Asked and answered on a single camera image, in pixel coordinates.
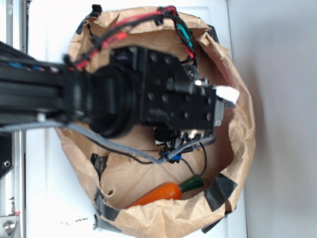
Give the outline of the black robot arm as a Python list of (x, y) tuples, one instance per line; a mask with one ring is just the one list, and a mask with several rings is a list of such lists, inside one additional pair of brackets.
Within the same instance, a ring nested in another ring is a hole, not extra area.
[(212, 135), (239, 91), (210, 86), (177, 57), (140, 46), (111, 50), (108, 65), (89, 73), (48, 64), (1, 43), (0, 122), (35, 121), (38, 113), (86, 123), (105, 138), (136, 124), (154, 130), (160, 143)]

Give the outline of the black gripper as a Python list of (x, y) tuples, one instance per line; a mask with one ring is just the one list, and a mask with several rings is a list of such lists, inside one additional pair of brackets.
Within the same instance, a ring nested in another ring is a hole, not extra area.
[(139, 46), (112, 50), (111, 65), (134, 83), (137, 122), (152, 127), (158, 143), (211, 137), (240, 95), (233, 87), (210, 85), (174, 55)]

